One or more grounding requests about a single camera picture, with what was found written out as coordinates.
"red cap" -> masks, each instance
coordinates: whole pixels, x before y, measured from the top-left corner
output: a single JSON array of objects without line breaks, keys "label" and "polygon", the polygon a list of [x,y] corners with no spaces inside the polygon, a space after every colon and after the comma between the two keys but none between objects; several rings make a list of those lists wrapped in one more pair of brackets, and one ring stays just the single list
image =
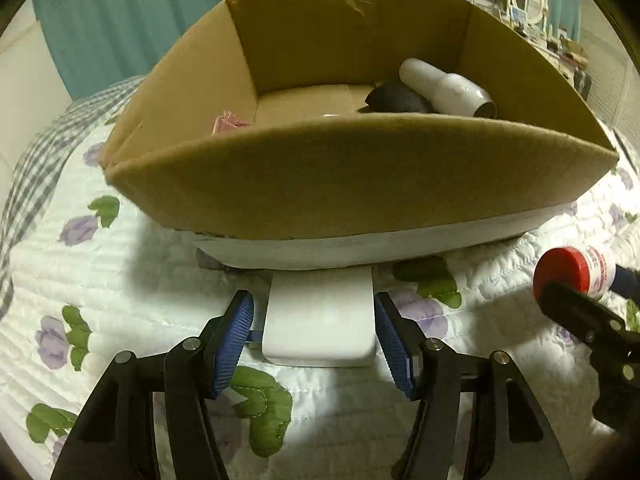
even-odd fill
[{"label": "red cap", "polygon": [[533,295],[540,298],[548,282],[559,282],[578,292],[589,290],[589,266],[582,253],[574,247],[558,247],[544,253],[533,273]]}]

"metal screw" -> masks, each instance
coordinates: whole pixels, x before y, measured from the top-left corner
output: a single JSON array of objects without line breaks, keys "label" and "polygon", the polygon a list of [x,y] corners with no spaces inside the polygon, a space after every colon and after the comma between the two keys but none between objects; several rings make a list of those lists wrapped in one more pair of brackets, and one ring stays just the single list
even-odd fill
[{"label": "metal screw", "polygon": [[500,363],[501,365],[505,365],[509,361],[511,361],[511,358],[509,357],[509,354],[507,354],[507,352],[503,352],[502,350],[498,350],[494,354],[494,359],[495,359],[495,361],[497,363]]},{"label": "metal screw", "polygon": [[437,352],[438,350],[442,350],[442,347],[444,346],[444,343],[442,341],[440,341],[439,339],[436,339],[434,337],[430,337],[425,342],[425,345],[427,346],[427,348],[429,350],[435,350]]},{"label": "metal screw", "polygon": [[636,376],[633,367],[631,365],[624,365],[622,367],[622,376],[627,381],[633,381],[634,377]]},{"label": "metal screw", "polygon": [[190,337],[182,342],[182,348],[185,350],[195,350],[200,346],[200,340],[197,337]]},{"label": "metal screw", "polygon": [[131,352],[129,350],[123,350],[122,352],[118,352],[115,357],[115,361],[118,364],[124,364],[131,359]]}]

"plaid border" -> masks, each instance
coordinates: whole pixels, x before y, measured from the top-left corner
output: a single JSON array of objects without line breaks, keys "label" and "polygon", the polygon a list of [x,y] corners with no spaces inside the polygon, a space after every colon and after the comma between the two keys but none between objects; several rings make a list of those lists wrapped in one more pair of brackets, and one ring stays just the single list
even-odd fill
[{"label": "plaid border", "polygon": [[20,156],[1,220],[0,318],[14,296],[9,252],[44,215],[69,155],[105,119],[105,114],[113,116],[120,112],[142,79],[132,77],[76,101],[46,132],[38,134]]}]

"blue textured pad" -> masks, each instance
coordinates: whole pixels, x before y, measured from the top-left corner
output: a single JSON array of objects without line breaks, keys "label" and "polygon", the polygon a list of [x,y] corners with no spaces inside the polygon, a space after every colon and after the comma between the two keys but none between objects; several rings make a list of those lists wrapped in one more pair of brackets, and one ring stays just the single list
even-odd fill
[{"label": "blue textured pad", "polygon": [[225,333],[222,347],[214,359],[211,389],[216,397],[231,384],[231,377],[233,377],[238,365],[238,359],[249,335],[252,322],[254,322],[254,298],[247,294],[231,321],[229,329]]},{"label": "blue textured pad", "polygon": [[415,383],[411,376],[409,355],[402,346],[402,342],[378,298],[374,298],[373,305],[376,316],[376,335],[385,355],[386,364],[391,370],[391,375],[398,389],[411,399]]}]

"brown cardboard box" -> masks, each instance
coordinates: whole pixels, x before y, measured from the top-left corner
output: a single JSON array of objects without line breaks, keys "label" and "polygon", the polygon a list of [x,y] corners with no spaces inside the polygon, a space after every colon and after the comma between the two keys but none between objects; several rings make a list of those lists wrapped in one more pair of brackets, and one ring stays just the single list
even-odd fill
[{"label": "brown cardboard box", "polygon": [[[358,114],[409,57],[485,88],[500,120]],[[224,110],[252,126],[212,136]],[[315,240],[543,210],[616,159],[572,86],[466,1],[225,0],[152,70],[101,164],[165,226]]]}]

